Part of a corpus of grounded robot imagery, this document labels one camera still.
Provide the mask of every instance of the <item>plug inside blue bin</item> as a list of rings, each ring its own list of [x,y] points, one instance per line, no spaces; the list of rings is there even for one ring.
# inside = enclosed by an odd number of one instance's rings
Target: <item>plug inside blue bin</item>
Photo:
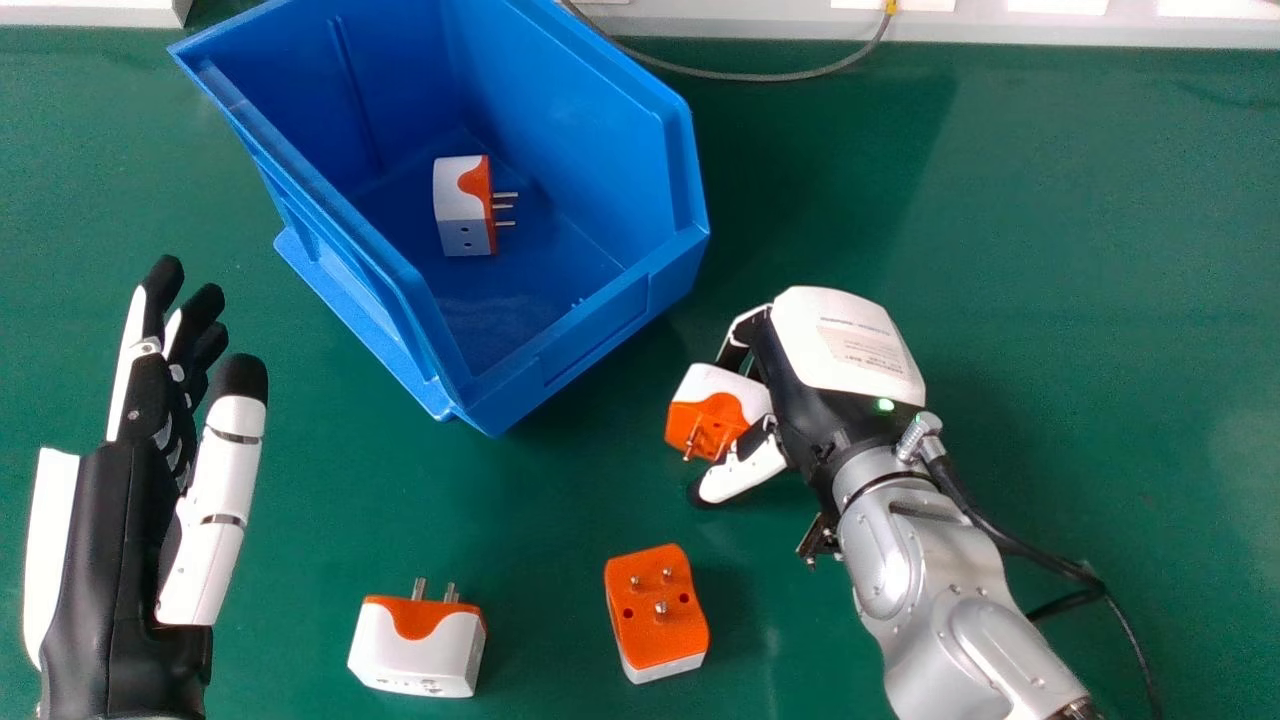
[[[552,0],[276,0],[172,53],[261,170],[280,254],[438,419],[506,430],[692,286],[689,108]],[[477,154],[517,224],[447,258],[431,168]]]

